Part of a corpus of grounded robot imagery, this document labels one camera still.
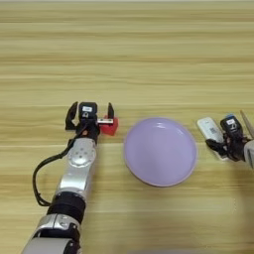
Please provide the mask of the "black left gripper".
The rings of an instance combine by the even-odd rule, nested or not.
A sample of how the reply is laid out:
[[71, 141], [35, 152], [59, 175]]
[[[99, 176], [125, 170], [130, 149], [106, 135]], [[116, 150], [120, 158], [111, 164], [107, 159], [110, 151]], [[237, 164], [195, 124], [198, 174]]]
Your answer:
[[75, 136], [68, 141], [68, 145], [72, 146], [74, 141], [79, 138], [88, 138], [97, 142], [98, 136], [100, 134], [100, 128], [104, 125], [112, 126], [114, 122], [114, 109], [111, 102], [108, 103], [107, 118], [99, 118], [98, 120], [87, 119], [83, 122], [79, 122], [74, 125], [73, 119], [76, 115], [78, 102], [75, 102], [68, 110], [65, 118], [65, 129], [68, 131], [74, 131]]

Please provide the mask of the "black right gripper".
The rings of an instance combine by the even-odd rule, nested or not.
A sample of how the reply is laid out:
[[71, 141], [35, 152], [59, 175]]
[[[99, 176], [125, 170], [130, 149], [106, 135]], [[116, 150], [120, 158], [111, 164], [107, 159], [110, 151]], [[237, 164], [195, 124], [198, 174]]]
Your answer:
[[225, 148], [223, 143], [213, 139], [207, 139], [206, 145], [215, 151], [221, 157], [228, 157], [232, 161], [245, 161], [244, 147], [249, 139], [243, 133], [223, 134]]

